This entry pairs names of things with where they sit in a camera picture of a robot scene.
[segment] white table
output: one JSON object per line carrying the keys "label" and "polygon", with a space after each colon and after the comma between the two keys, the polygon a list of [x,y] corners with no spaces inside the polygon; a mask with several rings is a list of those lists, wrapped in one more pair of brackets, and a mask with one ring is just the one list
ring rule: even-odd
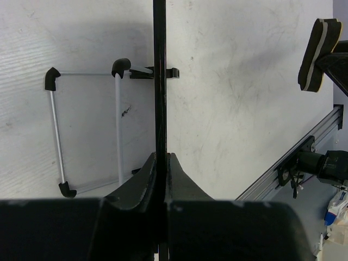
{"label": "white table", "polygon": [[[297,84],[317,17],[332,17],[331,0],[167,2],[167,65],[181,71],[168,80],[168,149],[212,197],[236,198],[331,111],[329,80],[318,94]],[[121,57],[152,65],[152,1],[4,1],[0,29],[0,197],[60,197],[44,74],[110,71]],[[133,106],[125,159],[147,141],[129,169],[154,150],[142,130],[153,97],[135,93],[127,102],[145,106]]]}

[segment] black rod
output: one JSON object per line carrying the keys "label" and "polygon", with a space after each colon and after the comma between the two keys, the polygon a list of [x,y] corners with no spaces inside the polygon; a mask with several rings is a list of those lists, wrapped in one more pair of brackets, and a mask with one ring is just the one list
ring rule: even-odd
{"label": "black rod", "polygon": [[166,1],[153,0],[156,171],[167,175]]}

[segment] white rod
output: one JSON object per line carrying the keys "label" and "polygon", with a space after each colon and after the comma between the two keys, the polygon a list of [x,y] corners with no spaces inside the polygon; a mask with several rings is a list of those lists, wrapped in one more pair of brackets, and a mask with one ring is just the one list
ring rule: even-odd
{"label": "white rod", "polygon": [[[61,75],[87,75],[87,76],[111,76],[110,72],[77,72],[77,71],[60,71]],[[131,75],[129,71],[125,71],[125,75]]]}
{"label": "white rod", "polygon": [[61,144],[60,144],[58,117],[57,117],[57,111],[55,109],[54,91],[50,91],[49,96],[51,98],[52,116],[53,116],[54,133],[55,133],[55,143],[56,143],[57,151],[58,151],[59,171],[60,171],[60,176],[61,176],[61,183],[64,184],[66,180],[65,180],[64,163],[63,163],[63,154],[61,151]]}
{"label": "white rod", "polygon": [[153,71],[148,68],[136,66],[136,65],[132,65],[131,69],[134,71],[139,71],[139,72],[153,73]]}
{"label": "white rod", "polygon": [[122,150],[122,126],[121,126],[121,77],[115,75],[116,90],[116,144],[117,144],[117,170],[119,173],[119,186],[123,184],[123,150]]}

